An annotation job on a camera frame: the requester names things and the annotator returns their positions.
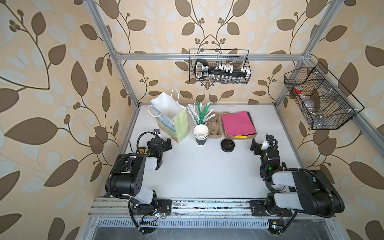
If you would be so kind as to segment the brown pulp cup carrier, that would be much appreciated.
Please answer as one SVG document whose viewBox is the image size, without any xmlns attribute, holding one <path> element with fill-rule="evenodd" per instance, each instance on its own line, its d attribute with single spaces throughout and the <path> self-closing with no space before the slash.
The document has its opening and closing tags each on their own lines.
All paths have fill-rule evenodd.
<svg viewBox="0 0 384 240">
<path fill-rule="evenodd" d="M 209 129 L 208 137 L 210 139 L 219 139 L 223 135 L 223 126 L 220 116 L 212 117 L 208 120 L 207 127 Z"/>
</svg>

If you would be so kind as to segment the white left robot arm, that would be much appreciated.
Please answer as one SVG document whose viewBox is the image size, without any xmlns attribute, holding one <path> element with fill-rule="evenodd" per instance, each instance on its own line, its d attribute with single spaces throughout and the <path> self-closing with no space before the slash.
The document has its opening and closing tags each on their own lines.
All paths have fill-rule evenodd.
<svg viewBox="0 0 384 240">
<path fill-rule="evenodd" d="M 144 186 L 144 173 L 159 170 L 164 153 L 172 149 L 171 139 L 163 140 L 157 134 L 140 147 L 142 136 L 137 140 L 137 150 L 133 153 L 118 155 L 107 178 L 106 191 L 117 199 L 124 199 L 128 204 L 130 218 L 141 234 L 151 231 L 150 226 L 157 226 L 159 219 L 166 219 L 171 214 L 172 200 L 159 200 L 156 191 Z"/>
</svg>

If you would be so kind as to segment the black plastic cup lid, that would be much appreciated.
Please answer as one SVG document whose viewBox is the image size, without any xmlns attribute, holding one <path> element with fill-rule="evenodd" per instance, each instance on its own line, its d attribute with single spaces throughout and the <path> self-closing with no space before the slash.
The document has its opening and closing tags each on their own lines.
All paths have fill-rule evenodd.
<svg viewBox="0 0 384 240">
<path fill-rule="evenodd" d="M 231 139 L 224 139 L 221 141 L 221 149 L 226 153 L 230 153 L 235 149 L 235 142 Z"/>
</svg>

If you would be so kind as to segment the stack of paper cups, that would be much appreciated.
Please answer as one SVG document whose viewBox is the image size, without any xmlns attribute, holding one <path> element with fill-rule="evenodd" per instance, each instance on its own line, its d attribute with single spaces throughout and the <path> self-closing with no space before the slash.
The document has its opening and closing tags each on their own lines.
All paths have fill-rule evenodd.
<svg viewBox="0 0 384 240">
<path fill-rule="evenodd" d="M 197 144 L 203 146 L 207 141 L 209 129 L 206 125 L 196 125 L 194 128 L 194 135 Z"/>
</svg>

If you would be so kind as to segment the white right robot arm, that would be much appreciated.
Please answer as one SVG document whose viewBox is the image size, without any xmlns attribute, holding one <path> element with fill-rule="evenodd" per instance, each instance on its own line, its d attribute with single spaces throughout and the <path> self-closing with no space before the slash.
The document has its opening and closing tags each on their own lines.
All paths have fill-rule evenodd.
<svg viewBox="0 0 384 240">
<path fill-rule="evenodd" d="M 290 217 L 273 223 L 270 233 L 282 235 L 298 214 L 332 218 L 345 210 L 345 203 L 322 170 L 288 168 L 281 161 L 278 141 L 268 135 L 263 143 L 252 141 L 250 150 L 260 157 L 260 176 L 269 193 L 264 201 L 250 201 L 254 217 Z"/>
</svg>

